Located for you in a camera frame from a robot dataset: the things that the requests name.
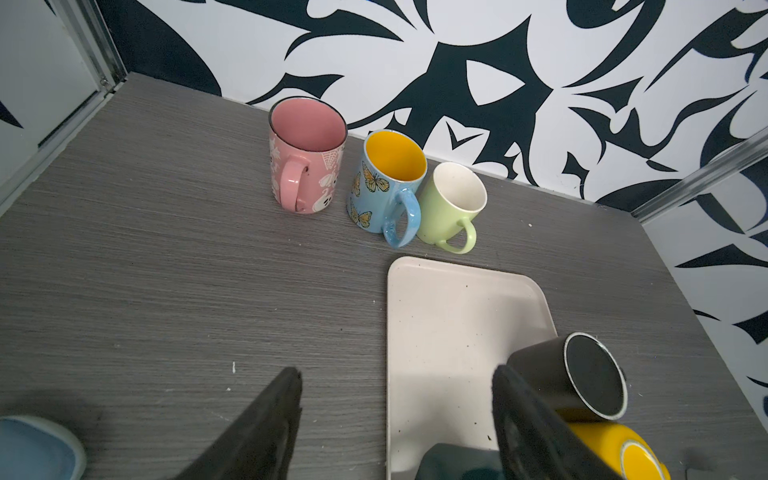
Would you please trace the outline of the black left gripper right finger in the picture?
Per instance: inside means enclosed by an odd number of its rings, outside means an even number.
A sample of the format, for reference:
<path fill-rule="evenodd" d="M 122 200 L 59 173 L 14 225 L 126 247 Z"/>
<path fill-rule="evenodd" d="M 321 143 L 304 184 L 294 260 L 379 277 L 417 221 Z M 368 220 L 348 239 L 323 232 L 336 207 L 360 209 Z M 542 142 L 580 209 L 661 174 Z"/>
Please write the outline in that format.
<path fill-rule="evenodd" d="M 511 367 L 492 378 L 492 414 L 506 479 L 618 479 Z"/>

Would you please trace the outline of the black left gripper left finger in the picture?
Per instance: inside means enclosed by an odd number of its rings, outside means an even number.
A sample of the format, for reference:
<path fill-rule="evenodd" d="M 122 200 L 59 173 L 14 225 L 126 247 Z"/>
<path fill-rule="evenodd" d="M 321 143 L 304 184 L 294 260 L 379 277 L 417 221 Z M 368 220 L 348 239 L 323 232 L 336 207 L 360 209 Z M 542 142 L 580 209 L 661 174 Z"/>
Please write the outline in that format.
<path fill-rule="evenodd" d="M 284 368 L 179 479 L 285 479 L 302 408 L 302 375 Z"/>

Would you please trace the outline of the black mug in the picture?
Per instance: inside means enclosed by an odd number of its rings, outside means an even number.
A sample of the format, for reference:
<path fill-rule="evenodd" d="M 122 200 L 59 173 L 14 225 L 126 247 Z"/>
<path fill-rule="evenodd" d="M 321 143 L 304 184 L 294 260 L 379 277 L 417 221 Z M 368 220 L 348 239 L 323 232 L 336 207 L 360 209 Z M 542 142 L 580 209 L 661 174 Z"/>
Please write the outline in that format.
<path fill-rule="evenodd" d="M 605 345 L 587 333 L 518 350 L 507 364 L 568 422 L 615 422 L 627 411 L 625 375 Z"/>

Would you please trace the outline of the yellow mug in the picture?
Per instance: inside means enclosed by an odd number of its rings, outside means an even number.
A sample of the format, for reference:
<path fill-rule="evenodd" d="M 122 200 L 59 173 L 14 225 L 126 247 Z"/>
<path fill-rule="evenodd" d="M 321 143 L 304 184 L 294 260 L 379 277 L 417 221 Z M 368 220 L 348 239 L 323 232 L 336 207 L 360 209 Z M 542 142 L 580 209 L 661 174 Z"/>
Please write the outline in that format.
<path fill-rule="evenodd" d="M 645 440 L 629 427 L 615 422 L 573 422 L 568 426 L 623 479 L 671 479 L 667 467 Z"/>

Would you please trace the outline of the dark green mug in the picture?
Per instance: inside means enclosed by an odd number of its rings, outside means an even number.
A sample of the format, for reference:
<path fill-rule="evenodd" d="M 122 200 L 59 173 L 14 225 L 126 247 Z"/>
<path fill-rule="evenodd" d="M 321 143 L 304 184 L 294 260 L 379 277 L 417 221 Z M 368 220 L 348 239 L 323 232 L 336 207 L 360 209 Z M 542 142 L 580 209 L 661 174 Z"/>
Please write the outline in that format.
<path fill-rule="evenodd" d="M 424 454 L 415 479 L 498 480 L 504 474 L 498 451 L 438 443 Z"/>

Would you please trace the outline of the light green mug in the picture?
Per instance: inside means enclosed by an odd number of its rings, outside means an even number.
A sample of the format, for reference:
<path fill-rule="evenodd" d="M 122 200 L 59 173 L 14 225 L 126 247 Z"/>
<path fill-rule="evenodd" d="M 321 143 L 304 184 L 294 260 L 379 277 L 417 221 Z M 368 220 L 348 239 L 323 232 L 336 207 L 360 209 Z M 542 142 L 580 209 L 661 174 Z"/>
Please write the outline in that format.
<path fill-rule="evenodd" d="M 477 231 L 472 221 L 485 208 L 488 195 L 471 169 L 458 163 L 439 163 L 418 200 L 422 219 L 417 237 L 422 242 L 457 255 L 475 247 Z"/>

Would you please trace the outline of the blue butterfly mug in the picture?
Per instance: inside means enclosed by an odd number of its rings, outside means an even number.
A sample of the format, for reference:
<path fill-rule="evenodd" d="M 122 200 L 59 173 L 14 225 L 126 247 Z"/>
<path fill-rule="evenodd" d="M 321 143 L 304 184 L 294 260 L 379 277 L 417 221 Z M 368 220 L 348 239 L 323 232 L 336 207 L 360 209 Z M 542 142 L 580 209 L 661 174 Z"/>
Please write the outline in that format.
<path fill-rule="evenodd" d="M 416 192 L 427 171 L 424 152 L 411 138 L 387 129 L 370 133 L 347 199 L 348 216 L 393 248 L 408 245 L 420 228 Z"/>

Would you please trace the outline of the pink ghost pattern mug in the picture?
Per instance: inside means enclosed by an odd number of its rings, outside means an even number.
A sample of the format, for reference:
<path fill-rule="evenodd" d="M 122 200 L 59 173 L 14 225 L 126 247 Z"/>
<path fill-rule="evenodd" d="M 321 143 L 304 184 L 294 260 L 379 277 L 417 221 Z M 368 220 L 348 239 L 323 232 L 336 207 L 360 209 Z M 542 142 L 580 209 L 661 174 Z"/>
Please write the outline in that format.
<path fill-rule="evenodd" d="M 327 208 L 336 190 L 348 129 L 342 115 L 315 98 L 292 96 L 269 111 L 272 193 L 286 211 Z"/>

